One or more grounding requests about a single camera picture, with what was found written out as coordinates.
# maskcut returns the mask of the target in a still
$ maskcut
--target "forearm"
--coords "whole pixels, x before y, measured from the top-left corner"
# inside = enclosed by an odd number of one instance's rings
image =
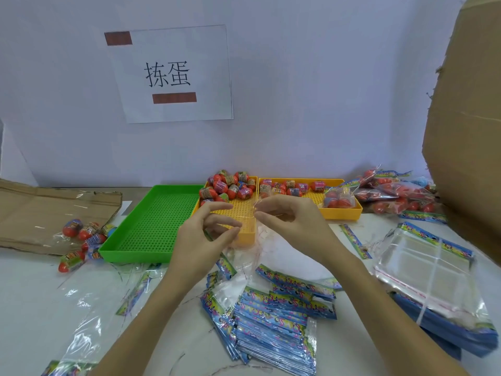
[[[362,261],[341,243],[331,253],[335,255],[327,268],[343,286],[392,375],[468,375],[398,307]]]
[[[169,287],[175,281],[174,278],[167,272],[137,317],[104,355],[91,376],[140,376],[144,373],[160,335],[187,292],[183,288]]]

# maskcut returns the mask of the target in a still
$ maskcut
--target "plastic tray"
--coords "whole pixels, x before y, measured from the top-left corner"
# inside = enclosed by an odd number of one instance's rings
[[[308,183],[310,184],[311,182],[314,182],[316,180],[322,180],[325,182],[326,186],[339,186],[341,183],[344,182],[343,179],[325,179],[325,178],[273,178],[273,177],[262,177],[259,178],[258,184],[261,182],[262,179],[271,179],[273,182],[279,182],[279,183],[284,183],[286,180],[295,180],[297,183]],[[303,195],[303,198],[310,198],[313,199],[313,202],[315,204],[321,204],[324,200],[324,193],[323,192],[313,192],[308,191],[306,194]],[[362,206],[358,201],[357,205],[354,208],[319,208],[320,212],[322,213],[322,216],[325,219],[336,219],[336,220],[358,220],[360,218],[360,215],[362,213]]]
[[[202,185],[154,186],[99,249],[111,263],[168,263]]]
[[[255,180],[256,184],[258,183],[258,177],[249,177]],[[238,246],[250,246],[254,244],[255,241],[255,218],[254,218],[254,204],[257,201],[257,190],[254,191],[253,196],[250,199],[246,199],[242,201],[236,197],[232,201],[229,201],[233,204],[232,209],[222,209],[219,211],[214,211],[216,214],[222,214],[231,216],[235,220],[242,222],[242,228],[240,229],[240,233],[238,234],[238,238],[235,242]],[[200,199],[196,203],[195,209],[193,213],[200,208]]]

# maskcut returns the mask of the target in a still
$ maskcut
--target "cardboard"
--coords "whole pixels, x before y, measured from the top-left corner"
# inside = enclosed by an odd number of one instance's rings
[[[501,0],[467,0],[437,72],[423,156],[449,225],[501,265]]]
[[[122,206],[120,192],[32,187],[0,179],[0,246],[45,255],[65,255],[80,248],[64,240],[72,219],[106,224]]]

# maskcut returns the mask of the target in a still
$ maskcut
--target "green tray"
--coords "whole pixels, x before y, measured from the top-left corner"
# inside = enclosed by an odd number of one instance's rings
[[[110,263],[168,263],[203,185],[154,186],[99,249]]]

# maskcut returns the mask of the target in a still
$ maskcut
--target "table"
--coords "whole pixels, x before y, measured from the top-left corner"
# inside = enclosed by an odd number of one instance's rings
[[[126,187],[92,190],[122,191],[123,200],[133,201],[125,212],[128,214],[149,189]],[[398,218],[362,214],[358,222],[350,223],[350,227],[362,243],[376,243],[398,221]],[[331,228],[342,243],[354,252],[338,223],[330,222]],[[475,249],[447,226],[420,221],[413,223],[445,239]],[[501,328],[501,269],[478,250],[476,256],[475,278],[492,321]],[[368,269],[372,266],[371,261],[364,261]],[[0,249],[0,278],[3,284],[0,288],[2,374],[41,374],[50,360],[58,360],[63,356],[63,349],[73,332],[83,319],[92,314],[93,309],[102,315],[102,335],[100,341],[95,342],[99,344],[95,348],[97,357],[102,357],[130,323],[127,319],[115,320],[114,312],[121,296],[130,290],[143,269],[132,272],[136,278],[131,277],[127,283],[129,270],[125,268],[121,269],[122,274],[118,274],[110,264],[101,264],[99,267],[85,264],[68,278],[58,274],[58,264],[59,259],[55,257]],[[201,309],[198,296],[204,288],[205,280],[201,280],[174,312],[145,375],[285,375],[257,360],[244,366],[241,362],[229,359],[211,322]],[[104,290],[109,290],[109,293],[102,294]],[[137,309],[144,305],[147,295],[140,298]],[[335,307],[337,321],[320,319],[318,322],[317,375],[386,375],[378,351],[344,292],[337,293]],[[115,318],[110,321],[107,316]],[[113,332],[114,336],[108,335],[106,330]],[[485,359],[463,352],[462,364],[474,376],[498,374],[501,351],[497,350]]]

